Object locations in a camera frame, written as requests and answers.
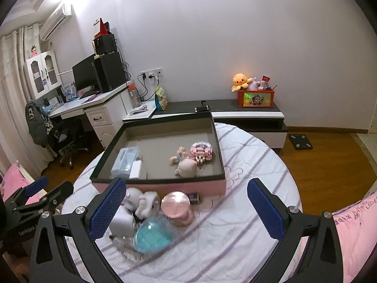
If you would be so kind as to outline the yellow blue snack bag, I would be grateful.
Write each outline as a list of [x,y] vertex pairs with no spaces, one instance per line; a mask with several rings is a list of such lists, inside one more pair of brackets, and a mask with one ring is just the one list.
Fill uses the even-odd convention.
[[165,90],[160,84],[155,88],[155,106],[158,111],[163,111],[169,105]]

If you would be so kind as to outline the black computer tower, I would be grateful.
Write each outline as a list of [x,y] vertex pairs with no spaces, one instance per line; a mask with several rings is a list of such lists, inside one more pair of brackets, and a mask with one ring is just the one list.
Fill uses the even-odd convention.
[[126,75],[118,52],[104,54],[93,61],[101,93],[107,93],[126,83]]

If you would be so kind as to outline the white wall power strip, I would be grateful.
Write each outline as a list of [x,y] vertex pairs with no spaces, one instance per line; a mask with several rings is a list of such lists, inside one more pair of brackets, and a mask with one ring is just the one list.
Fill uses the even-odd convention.
[[160,79],[164,76],[164,71],[162,68],[155,68],[152,70],[142,71],[141,76],[145,78],[149,78],[149,79],[151,78]]

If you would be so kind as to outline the pink and black storage box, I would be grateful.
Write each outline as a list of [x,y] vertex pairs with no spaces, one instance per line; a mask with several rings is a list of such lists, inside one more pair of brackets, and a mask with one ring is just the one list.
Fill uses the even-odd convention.
[[[189,150],[193,144],[212,146],[212,159],[198,168],[194,177],[176,175],[176,167],[170,157],[180,147]],[[197,193],[201,197],[224,195],[225,171],[218,135],[210,112],[166,116],[162,118],[133,121],[124,124],[108,145],[90,180],[103,192],[114,176],[111,168],[122,148],[137,147],[141,158],[141,176],[126,178],[128,187],[155,191],[160,195],[180,191]]]

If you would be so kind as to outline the pink pig doll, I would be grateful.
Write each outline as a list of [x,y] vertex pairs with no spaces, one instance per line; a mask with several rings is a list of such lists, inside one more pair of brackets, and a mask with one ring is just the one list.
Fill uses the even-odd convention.
[[197,162],[189,157],[184,147],[179,147],[176,156],[170,157],[170,164],[176,166],[174,174],[182,178],[194,178],[197,175]]

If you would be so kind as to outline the orange capped water bottle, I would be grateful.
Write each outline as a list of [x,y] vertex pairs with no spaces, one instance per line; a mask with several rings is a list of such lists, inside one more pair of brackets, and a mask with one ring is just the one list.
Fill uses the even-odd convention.
[[132,107],[133,108],[139,107],[141,105],[141,99],[140,99],[139,93],[137,91],[137,88],[135,86],[135,83],[130,83],[128,85],[128,92],[129,92],[129,95],[130,95]]

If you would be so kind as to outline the clear floss pick box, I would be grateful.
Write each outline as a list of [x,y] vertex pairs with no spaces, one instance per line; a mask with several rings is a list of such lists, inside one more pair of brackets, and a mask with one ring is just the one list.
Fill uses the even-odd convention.
[[139,147],[132,146],[121,148],[111,168],[113,177],[128,178],[131,173],[132,165],[139,155]]

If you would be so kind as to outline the low black white cabinet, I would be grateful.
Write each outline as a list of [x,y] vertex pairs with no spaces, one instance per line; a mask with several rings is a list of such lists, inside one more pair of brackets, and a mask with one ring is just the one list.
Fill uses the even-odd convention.
[[[133,116],[126,115],[123,121],[126,123],[164,116],[192,114],[194,108],[200,104],[199,101],[173,102],[163,111],[148,109],[146,112]],[[284,114],[278,106],[240,108],[237,100],[208,100],[207,104],[215,122],[237,126],[262,140],[276,153],[283,149],[287,137],[287,127],[284,123]]]

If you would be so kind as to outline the white astronaut figurine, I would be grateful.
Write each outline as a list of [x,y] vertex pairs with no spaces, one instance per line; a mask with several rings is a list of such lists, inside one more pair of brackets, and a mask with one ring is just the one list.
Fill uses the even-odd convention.
[[139,219],[144,220],[158,214],[160,209],[160,197],[157,192],[141,192],[139,189],[130,187],[126,190],[123,206]]

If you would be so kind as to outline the clear teal heart container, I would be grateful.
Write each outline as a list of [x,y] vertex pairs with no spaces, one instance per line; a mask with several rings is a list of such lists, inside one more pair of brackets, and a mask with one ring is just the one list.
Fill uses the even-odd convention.
[[178,230],[163,215],[143,220],[134,235],[134,248],[142,254],[154,254],[169,246],[178,237]]

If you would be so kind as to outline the orange octopus plush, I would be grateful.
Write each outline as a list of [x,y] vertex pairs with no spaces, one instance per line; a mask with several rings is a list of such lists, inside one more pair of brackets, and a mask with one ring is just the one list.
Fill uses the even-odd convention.
[[253,78],[247,78],[243,73],[239,73],[234,75],[232,81],[233,86],[231,88],[231,92],[234,93],[236,91],[240,91],[241,89],[247,89],[250,83],[253,81]]

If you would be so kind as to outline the clear small glass bottle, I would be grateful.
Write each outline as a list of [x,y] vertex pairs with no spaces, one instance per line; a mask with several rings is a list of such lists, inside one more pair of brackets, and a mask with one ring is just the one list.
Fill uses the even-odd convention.
[[121,252],[122,256],[131,261],[131,262],[139,262],[142,258],[142,254],[140,254],[132,245],[132,238],[127,237],[119,237],[119,236],[109,236],[110,240],[112,241],[113,245],[117,248],[118,251]]

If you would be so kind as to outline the white air conditioner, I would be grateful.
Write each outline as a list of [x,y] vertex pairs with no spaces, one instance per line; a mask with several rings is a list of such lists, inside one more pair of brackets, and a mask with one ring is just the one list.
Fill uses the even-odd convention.
[[40,28],[40,39],[46,41],[62,22],[71,16],[72,5],[70,3],[61,3]]

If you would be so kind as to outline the white glass-door cabinet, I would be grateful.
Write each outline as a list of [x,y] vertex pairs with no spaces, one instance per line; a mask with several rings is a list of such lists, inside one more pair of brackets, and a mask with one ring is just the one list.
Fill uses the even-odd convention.
[[38,100],[48,92],[62,86],[53,50],[42,52],[27,59],[24,67],[33,100]]

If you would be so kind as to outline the black bathroom scale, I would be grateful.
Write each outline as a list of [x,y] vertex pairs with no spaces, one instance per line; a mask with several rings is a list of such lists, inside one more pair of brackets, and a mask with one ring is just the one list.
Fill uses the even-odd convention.
[[289,140],[291,141],[294,149],[296,150],[311,150],[313,149],[312,143],[304,134],[289,134]]

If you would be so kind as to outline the rose gold lidded jar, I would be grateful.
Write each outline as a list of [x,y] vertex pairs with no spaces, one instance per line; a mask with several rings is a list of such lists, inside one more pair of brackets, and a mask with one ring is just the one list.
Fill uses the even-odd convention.
[[170,223],[175,226],[185,227],[194,220],[189,197],[183,192],[166,194],[161,201],[160,208]]

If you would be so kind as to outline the white striped quilt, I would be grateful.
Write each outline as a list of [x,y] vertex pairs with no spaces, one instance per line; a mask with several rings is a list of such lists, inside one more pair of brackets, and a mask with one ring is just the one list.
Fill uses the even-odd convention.
[[276,246],[247,196],[259,178],[287,206],[301,207],[296,183],[280,157],[236,126],[216,124],[227,189],[195,207],[191,225],[169,248],[133,262],[111,241],[96,244],[124,282],[249,282]]

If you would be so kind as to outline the black computer monitor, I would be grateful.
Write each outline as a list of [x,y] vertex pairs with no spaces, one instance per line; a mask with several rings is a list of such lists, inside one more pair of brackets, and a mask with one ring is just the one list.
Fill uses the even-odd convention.
[[75,87],[77,91],[80,91],[87,87],[96,89],[97,81],[93,62],[94,54],[88,56],[72,67]]

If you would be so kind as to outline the white night light plug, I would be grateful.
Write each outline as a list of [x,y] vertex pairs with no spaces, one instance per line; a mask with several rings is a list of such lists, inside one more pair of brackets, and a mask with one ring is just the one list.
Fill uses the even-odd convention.
[[114,237],[133,237],[137,229],[135,218],[121,205],[110,222],[109,229]]

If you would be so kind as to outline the pink bedsheet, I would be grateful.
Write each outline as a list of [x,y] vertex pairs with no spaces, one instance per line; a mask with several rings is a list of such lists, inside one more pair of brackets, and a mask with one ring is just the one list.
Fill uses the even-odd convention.
[[16,161],[7,170],[4,176],[1,176],[1,195],[3,201],[6,201],[16,190],[26,187],[34,182],[32,176]]

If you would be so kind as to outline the white computer desk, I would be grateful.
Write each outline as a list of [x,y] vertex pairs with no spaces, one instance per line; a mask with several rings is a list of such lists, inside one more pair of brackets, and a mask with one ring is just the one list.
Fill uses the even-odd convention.
[[107,148],[131,109],[128,84],[124,83],[107,93],[67,102],[53,109],[49,117],[69,119],[86,115],[103,148]]

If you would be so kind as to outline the orange toy storage box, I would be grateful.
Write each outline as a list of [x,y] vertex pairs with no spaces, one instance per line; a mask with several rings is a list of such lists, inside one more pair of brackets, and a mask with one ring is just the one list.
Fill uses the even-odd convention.
[[273,90],[240,90],[237,92],[238,104],[239,107],[272,108],[274,106],[274,94]]

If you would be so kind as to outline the black speaker with red items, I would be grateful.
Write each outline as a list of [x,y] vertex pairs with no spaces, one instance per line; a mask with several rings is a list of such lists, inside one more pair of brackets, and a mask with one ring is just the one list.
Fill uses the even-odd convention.
[[117,50],[116,39],[114,34],[110,32],[108,22],[103,22],[102,19],[99,20],[99,32],[95,34],[92,46],[98,56],[110,54]]

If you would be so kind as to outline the pink blanket with writing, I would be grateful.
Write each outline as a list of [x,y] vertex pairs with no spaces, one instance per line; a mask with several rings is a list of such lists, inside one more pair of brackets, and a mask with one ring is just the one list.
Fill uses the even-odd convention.
[[376,193],[342,210],[333,218],[343,256],[343,281],[351,282],[376,245]]

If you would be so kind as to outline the pink block crab figure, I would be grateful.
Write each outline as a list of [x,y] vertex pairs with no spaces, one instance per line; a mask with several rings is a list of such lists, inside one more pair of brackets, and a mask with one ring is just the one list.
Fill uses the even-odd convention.
[[205,162],[212,161],[213,148],[209,142],[199,141],[195,142],[190,147],[190,158],[196,161],[197,165],[202,166]]

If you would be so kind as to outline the black office chair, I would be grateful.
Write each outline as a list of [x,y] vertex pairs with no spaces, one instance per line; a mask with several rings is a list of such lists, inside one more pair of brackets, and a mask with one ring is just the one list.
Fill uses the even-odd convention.
[[52,121],[41,105],[35,101],[28,101],[25,105],[25,120],[34,144],[42,148],[50,147],[61,157],[61,166],[64,166],[64,161],[68,157],[72,170],[74,155],[80,151],[89,151],[88,147],[82,145],[84,126],[80,119]]

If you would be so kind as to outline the white power adapter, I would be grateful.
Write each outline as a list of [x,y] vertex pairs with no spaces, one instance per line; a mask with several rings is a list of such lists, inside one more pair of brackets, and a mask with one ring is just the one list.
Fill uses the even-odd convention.
[[129,179],[143,179],[144,178],[144,171],[143,171],[143,162],[141,160],[135,160],[132,164]]

